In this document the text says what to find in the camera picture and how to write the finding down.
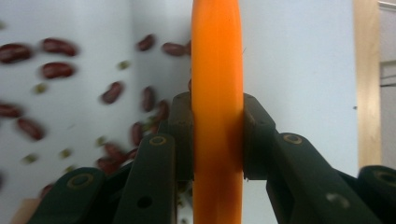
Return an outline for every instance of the blurred bean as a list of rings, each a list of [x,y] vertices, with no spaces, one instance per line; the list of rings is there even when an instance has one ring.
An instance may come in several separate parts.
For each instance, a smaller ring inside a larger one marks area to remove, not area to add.
[[[0,117],[18,118],[20,116],[22,116],[22,111],[18,106],[0,104]]]
[[[117,101],[122,91],[123,91],[123,84],[120,81],[113,82],[110,85],[109,90],[103,93],[102,101],[108,105],[111,105]]]
[[[186,54],[191,55],[191,41],[186,44],[186,46],[184,47],[184,51]]]
[[[163,119],[168,119],[169,117],[169,104],[166,100],[161,100],[157,104],[157,115],[155,116],[155,121],[160,122]]]
[[[47,90],[48,86],[46,83],[40,83],[35,85],[34,91],[36,94],[41,94]]]
[[[38,141],[44,137],[44,131],[35,121],[31,119],[20,118],[17,121],[20,130],[24,131],[32,139]]]
[[[139,43],[137,43],[137,48],[140,51],[145,51],[145,50],[151,49],[151,47],[154,44],[155,44],[154,35],[146,35],[145,38],[143,38],[142,40],[139,41]]]
[[[106,143],[105,152],[107,156],[114,159],[116,162],[123,163],[127,160],[125,154],[120,150],[120,147],[114,143]]]
[[[32,153],[32,154],[29,154],[29,155],[23,157],[21,161],[25,164],[31,164],[37,160],[38,160],[38,156],[36,154]]]
[[[40,199],[43,199],[49,192],[50,190],[53,188],[54,184],[50,183],[48,184],[46,187],[44,187],[41,191],[40,194],[38,195],[38,197]]]
[[[137,155],[137,150],[138,150],[138,148],[134,148],[131,151],[127,152],[126,153],[126,158],[128,158],[128,160],[134,160],[134,158]]]
[[[70,77],[74,72],[75,68],[69,63],[46,63],[41,67],[41,73],[47,79]]]
[[[72,155],[72,150],[70,148],[65,148],[64,150],[59,152],[59,157],[61,159],[66,159]]]
[[[164,43],[163,51],[172,56],[183,56],[185,54],[184,46],[175,43]]]
[[[135,146],[139,146],[143,139],[143,125],[140,122],[136,122],[130,131],[131,142]]]
[[[129,67],[129,65],[131,65],[131,64],[128,61],[123,61],[123,62],[119,63],[118,68],[120,70],[124,70],[124,69],[127,69]]]
[[[64,173],[67,174],[67,173],[72,172],[74,170],[76,170],[76,166],[75,165],[67,166],[66,169],[64,169]]]
[[[101,147],[106,142],[106,138],[104,136],[100,136],[96,139],[96,146]]]
[[[30,48],[23,44],[6,44],[0,47],[0,62],[16,63],[32,57]]]
[[[96,164],[106,175],[111,175],[120,168],[120,163],[110,157],[102,157],[96,161]]]
[[[44,39],[41,47],[49,53],[62,53],[67,56],[75,56],[77,54],[77,48],[74,44],[58,38]]]
[[[142,100],[142,107],[146,112],[149,112],[154,108],[155,104],[155,93],[154,89],[150,86],[147,86],[143,89],[143,100]]]

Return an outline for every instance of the white background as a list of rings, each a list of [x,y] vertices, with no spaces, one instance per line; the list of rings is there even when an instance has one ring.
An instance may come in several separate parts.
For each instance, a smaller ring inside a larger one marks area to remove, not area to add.
[[[28,61],[0,64],[0,100],[23,106],[26,116],[42,123],[46,137],[32,142],[15,129],[15,120],[0,119],[0,223],[8,223],[21,199],[36,197],[69,165],[93,166],[104,155],[94,146],[105,135],[125,149],[132,147],[128,130],[149,114],[140,109],[147,85],[159,99],[171,101],[187,90],[189,57],[173,58],[160,45],[185,44],[190,38],[191,0],[2,0],[0,45],[22,42],[35,49]],[[352,3],[332,1],[249,0],[240,3],[243,23],[244,88],[258,98],[280,132],[307,137],[334,168],[358,172],[357,117]],[[157,36],[148,52],[134,44],[147,34]],[[46,37],[70,39],[80,47],[77,57],[41,52]],[[119,71],[117,63],[131,67]],[[44,63],[66,61],[78,71],[73,77],[43,80]],[[114,105],[98,97],[121,80],[125,92]],[[32,94],[46,82],[49,90]],[[60,160],[62,149],[72,157]],[[20,163],[29,153],[31,165]],[[264,181],[244,185],[243,223],[276,223]]]

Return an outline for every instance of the wooden panel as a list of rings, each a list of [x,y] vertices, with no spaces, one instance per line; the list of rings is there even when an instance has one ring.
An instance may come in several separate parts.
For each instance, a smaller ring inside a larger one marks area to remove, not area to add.
[[[379,90],[379,8],[354,0],[359,167],[381,163]]]

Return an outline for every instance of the orange plastic disk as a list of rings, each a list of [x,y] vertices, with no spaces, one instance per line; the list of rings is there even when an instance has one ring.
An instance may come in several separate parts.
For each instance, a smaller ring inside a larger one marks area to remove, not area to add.
[[[194,0],[192,10],[194,224],[240,224],[243,71],[237,0]]]

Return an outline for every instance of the red kidney bean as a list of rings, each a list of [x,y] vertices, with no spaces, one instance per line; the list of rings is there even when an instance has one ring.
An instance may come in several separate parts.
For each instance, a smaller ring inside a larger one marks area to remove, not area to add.
[[[75,45],[73,45],[69,41],[57,39],[57,38],[44,39],[41,47],[46,52],[62,53],[67,56],[75,56],[78,53]]]
[[[116,160],[116,162],[123,163],[127,160],[125,154],[120,150],[120,147],[114,143],[106,143],[105,152],[110,158]]]
[[[191,55],[191,41],[186,44],[186,46],[184,47],[184,51],[186,54]]]
[[[172,56],[183,56],[185,54],[184,46],[175,43],[164,43],[163,51]]]
[[[43,129],[31,119],[20,118],[18,119],[17,124],[22,131],[27,133],[32,139],[35,139],[36,141],[44,137]]]
[[[157,104],[157,115],[155,116],[155,121],[160,122],[163,119],[168,119],[169,117],[169,104],[165,100],[161,100]]]
[[[190,81],[189,81],[189,91],[191,91],[191,78],[190,78]]]
[[[6,44],[0,47],[0,62],[16,63],[32,57],[30,48],[23,44]]]
[[[40,199],[43,199],[49,192],[50,192],[50,190],[53,188],[53,186],[54,186],[54,184],[48,184],[46,187],[44,187],[42,190],[41,190],[41,192],[40,192],[40,194],[39,194],[39,198]]]
[[[111,105],[114,102],[116,102],[122,91],[123,91],[123,84],[120,81],[113,82],[110,85],[109,90],[102,94],[102,101],[108,105]]]
[[[146,112],[149,112],[152,110],[152,108],[154,108],[154,104],[155,104],[154,89],[148,86],[143,90],[142,107]]]
[[[134,160],[134,158],[137,155],[137,150],[138,150],[138,148],[134,148],[131,151],[126,153],[126,157],[128,158],[128,160]]]
[[[70,77],[75,69],[68,63],[46,63],[41,68],[43,77],[52,79],[56,77]]]
[[[96,164],[106,175],[111,175],[120,168],[120,163],[110,157],[102,157]]]
[[[18,118],[22,116],[22,111],[15,105],[0,104],[0,117]]]
[[[130,131],[130,137],[131,137],[131,142],[135,146],[139,146],[140,142],[143,139],[143,125],[140,122],[136,122],[134,125],[131,127]]]
[[[155,44],[155,36],[154,35],[146,35],[145,38],[139,41],[137,43],[137,48],[140,51],[146,51],[148,49],[151,49],[151,47]]]

